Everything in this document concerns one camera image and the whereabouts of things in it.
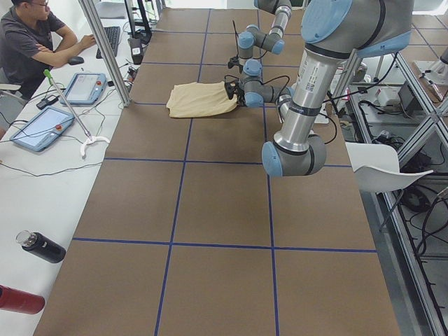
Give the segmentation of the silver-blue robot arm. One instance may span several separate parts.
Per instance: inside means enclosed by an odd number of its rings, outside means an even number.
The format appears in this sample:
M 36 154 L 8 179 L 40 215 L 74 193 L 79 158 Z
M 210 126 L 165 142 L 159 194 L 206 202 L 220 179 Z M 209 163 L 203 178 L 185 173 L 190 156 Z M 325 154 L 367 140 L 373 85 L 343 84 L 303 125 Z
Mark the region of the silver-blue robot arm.
M 255 1 L 256 8 L 275 16 L 269 33 L 249 25 L 239 34 L 238 51 L 245 105 L 274 103 L 283 119 L 273 140 L 262 147 L 262 164 L 270 176 L 304 176 L 320 170 L 326 145 L 312 133 L 338 66 L 352 51 L 377 57 L 396 53 L 410 42 L 413 1 L 312 1 L 306 8 L 301 35 L 304 53 L 295 87 L 262 83 L 261 63 L 253 48 L 274 54 L 284 49 L 283 35 L 291 18 L 289 1 Z
M 255 47 L 265 53 L 279 55 L 284 49 L 284 33 L 292 15 L 291 2 L 287 0 L 255 0 L 253 5 L 261 11 L 274 16 L 268 32 L 263 32 L 259 26 L 250 24 L 244 31 L 235 34 L 237 54 L 229 60 L 228 67 L 238 66 L 242 73 L 244 65 L 253 59 Z

